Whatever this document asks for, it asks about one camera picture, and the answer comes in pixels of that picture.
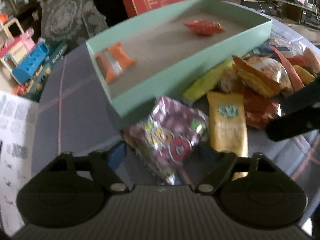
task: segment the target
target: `yellow snack packet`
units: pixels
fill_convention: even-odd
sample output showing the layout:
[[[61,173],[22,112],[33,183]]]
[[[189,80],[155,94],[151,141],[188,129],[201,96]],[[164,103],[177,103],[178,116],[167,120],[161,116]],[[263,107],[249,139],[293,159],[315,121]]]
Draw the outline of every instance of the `yellow snack packet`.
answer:
[[[233,60],[226,60],[221,64],[216,65],[202,77],[198,78],[191,85],[191,87],[189,87],[188,90],[183,93],[184,101],[187,101],[188,105],[193,104],[195,101],[203,97],[207,92],[213,90],[217,86],[224,71],[232,68],[233,65]]]
[[[294,65],[293,68],[298,74],[303,84],[308,85],[315,79],[315,77],[312,74],[310,74],[308,71],[306,71],[302,67],[298,65]]]
[[[210,146],[219,152],[230,151],[239,157],[248,157],[243,95],[209,92],[207,98]],[[235,174],[234,179],[244,176],[244,172]]]

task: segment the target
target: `purple plastic wrapper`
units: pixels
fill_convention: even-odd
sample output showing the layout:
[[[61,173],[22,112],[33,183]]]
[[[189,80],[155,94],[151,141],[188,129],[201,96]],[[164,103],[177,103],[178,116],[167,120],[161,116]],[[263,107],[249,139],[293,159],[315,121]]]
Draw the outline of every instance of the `purple plastic wrapper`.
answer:
[[[162,96],[146,120],[124,132],[136,153],[168,184],[175,184],[176,172],[194,146],[206,141],[208,117],[201,111]]]

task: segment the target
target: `open box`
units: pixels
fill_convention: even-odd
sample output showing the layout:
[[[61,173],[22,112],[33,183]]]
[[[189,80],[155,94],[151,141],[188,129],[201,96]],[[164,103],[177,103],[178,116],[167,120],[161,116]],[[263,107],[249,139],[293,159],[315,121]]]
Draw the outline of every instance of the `open box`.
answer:
[[[182,24],[198,18],[218,21],[226,30],[198,36]],[[216,64],[262,44],[271,26],[266,17],[223,1],[189,0],[118,24],[89,39],[87,48],[114,109],[135,122],[150,111],[154,98],[177,98]],[[137,63],[107,85],[93,56],[118,41]]]

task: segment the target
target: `gray tablecloth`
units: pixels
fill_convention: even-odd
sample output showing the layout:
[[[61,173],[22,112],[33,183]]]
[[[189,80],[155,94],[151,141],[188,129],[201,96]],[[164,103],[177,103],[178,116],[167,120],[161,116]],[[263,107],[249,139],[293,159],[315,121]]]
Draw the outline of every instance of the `gray tablecloth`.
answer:
[[[308,40],[274,19],[272,35],[300,42],[320,56],[320,51]],[[60,152],[72,151],[81,156],[111,147],[120,139],[118,129],[121,125],[83,44],[57,63],[42,94],[32,174],[41,171]],[[320,154],[312,148],[317,145],[317,135],[314,131],[276,143],[270,141],[264,131],[249,129],[248,132],[249,154],[263,152],[305,189],[309,199],[308,214],[319,203]],[[128,155],[121,169],[128,183],[153,181],[133,154]]]

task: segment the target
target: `green box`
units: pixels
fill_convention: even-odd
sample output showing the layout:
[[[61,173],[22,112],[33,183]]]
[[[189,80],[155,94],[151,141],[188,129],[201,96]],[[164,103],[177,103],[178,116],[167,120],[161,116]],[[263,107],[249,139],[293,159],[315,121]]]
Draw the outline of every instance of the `green box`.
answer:
[[[126,44],[126,47],[124,47],[125,52],[132,50],[135,51],[136,54],[139,54],[139,50],[137,48],[140,44],[143,43],[145,46],[148,44],[148,42],[156,42],[155,39],[150,38],[150,40],[148,40],[145,37],[154,32],[153,28],[155,31],[158,31],[159,33],[162,31],[162,34],[165,34],[163,29],[166,28],[166,26],[173,26],[170,28],[176,28],[175,31],[172,31],[172,34],[176,35],[177,40],[180,39],[180,34],[181,36],[188,36],[186,40],[189,38],[191,39],[186,43],[180,42],[176,47],[174,46],[174,38],[170,40],[170,45],[168,46],[171,46],[170,48],[172,49],[176,49],[176,54],[179,54],[180,52],[183,53],[184,51],[178,52],[178,50],[181,47],[186,50],[186,44],[199,45],[201,44],[201,39],[203,39],[203,42],[210,43],[211,40],[205,39],[212,39],[212,41],[214,41],[214,39],[219,38],[219,35],[222,35],[215,35],[218,38],[196,37],[195,34],[191,33],[182,25],[182,22],[193,20],[195,17],[197,17],[197,15],[203,14],[211,15],[213,18],[219,17],[219,21],[223,20],[226,23],[230,22],[230,26],[237,25],[239,28],[241,27],[245,30],[222,41],[214,43],[206,48],[203,48],[198,52],[191,52],[191,55],[162,69],[145,80],[133,85],[129,89],[122,91],[120,94],[118,94],[117,91],[115,93],[116,95],[112,95],[110,93],[110,88],[116,85],[107,85],[105,83],[104,78],[93,57],[97,52],[102,51],[118,41],[124,41],[124,44]],[[241,8],[220,0],[188,0],[150,11],[105,30],[97,36],[89,39],[87,41],[87,48],[91,56],[93,66],[100,79],[101,85],[103,86],[106,96],[111,101],[111,104],[115,110],[121,117],[124,118],[130,116],[131,120],[134,119],[134,121],[137,121],[145,114],[143,113],[144,111],[141,110],[148,109],[148,107],[146,108],[145,106],[148,105],[149,102],[152,102],[150,104],[152,105],[154,98],[161,95],[177,98],[197,77],[203,75],[213,66],[222,62],[226,58],[230,58],[232,55],[242,56],[246,52],[262,44],[269,38],[271,26],[272,21],[268,18],[245,8]],[[141,40],[143,39],[143,42],[139,43],[137,41],[137,43],[134,43],[133,41],[135,41],[135,38],[132,38],[132,41],[126,41],[126,39],[129,39],[128,37],[130,36],[135,37],[137,40],[139,40],[140,37]],[[148,51],[151,51],[151,53],[146,55],[146,57],[153,57],[157,51],[161,51],[161,49],[168,51],[166,50],[167,48],[165,45],[162,45],[166,43],[166,40],[164,39],[161,41],[160,35],[157,37],[157,39],[162,42],[159,50],[158,48],[148,48]],[[135,56],[132,54],[128,55],[132,58],[135,58]],[[169,59],[166,57],[167,55],[163,55],[162,59],[169,62]],[[134,73],[140,68],[143,69],[143,67],[137,65],[132,67],[132,69],[133,68],[136,68],[136,70],[132,70],[132,72],[130,72],[131,70],[128,69],[124,71],[124,74],[132,75],[133,79],[136,77],[139,79],[137,74]]]

